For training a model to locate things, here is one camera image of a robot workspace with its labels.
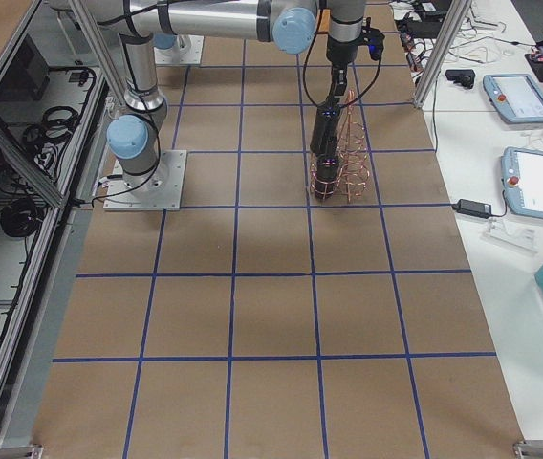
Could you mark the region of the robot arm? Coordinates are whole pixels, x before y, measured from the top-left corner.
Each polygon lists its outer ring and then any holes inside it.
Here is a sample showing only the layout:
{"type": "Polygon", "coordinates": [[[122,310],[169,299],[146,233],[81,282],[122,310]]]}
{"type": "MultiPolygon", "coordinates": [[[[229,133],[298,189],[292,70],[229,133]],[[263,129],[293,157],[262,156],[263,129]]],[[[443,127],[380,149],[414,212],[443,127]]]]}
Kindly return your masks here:
{"type": "Polygon", "coordinates": [[[310,150],[316,157],[313,188],[319,198],[334,191],[340,168],[337,125],[347,67],[364,34],[362,1],[88,1],[96,24],[116,32],[126,67],[127,105],[152,111],[161,104],[154,75],[157,57],[177,61],[193,36],[272,42],[298,55],[314,43],[320,13],[330,14],[327,58],[329,94],[317,109],[310,150]]]}

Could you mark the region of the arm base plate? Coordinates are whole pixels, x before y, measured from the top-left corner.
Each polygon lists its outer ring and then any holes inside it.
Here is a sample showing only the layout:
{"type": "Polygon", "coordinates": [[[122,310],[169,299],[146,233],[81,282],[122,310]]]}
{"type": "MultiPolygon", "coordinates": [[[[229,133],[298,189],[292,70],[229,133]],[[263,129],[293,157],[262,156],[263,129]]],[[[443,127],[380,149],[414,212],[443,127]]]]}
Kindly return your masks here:
{"type": "Polygon", "coordinates": [[[178,211],[187,161],[186,150],[163,150],[161,162],[150,174],[125,175],[115,160],[113,173],[119,178],[109,182],[103,208],[108,211],[178,211]]]}
{"type": "Polygon", "coordinates": [[[157,66],[198,66],[201,64],[204,47],[202,36],[157,33],[153,36],[153,45],[157,66]]]}

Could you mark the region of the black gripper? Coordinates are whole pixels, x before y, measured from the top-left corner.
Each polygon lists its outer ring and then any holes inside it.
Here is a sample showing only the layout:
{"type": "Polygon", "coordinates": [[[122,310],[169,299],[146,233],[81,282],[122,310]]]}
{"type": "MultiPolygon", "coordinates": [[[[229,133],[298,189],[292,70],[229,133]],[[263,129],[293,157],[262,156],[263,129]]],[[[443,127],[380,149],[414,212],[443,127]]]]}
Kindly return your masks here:
{"type": "Polygon", "coordinates": [[[326,57],[331,66],[331,83],[325,104],[330,107],[339,105],[347,88],[347,66],[355,61],[360,45],[361,31],[356,32],[356,37],[342,41],[328,34],[326,57]]]}

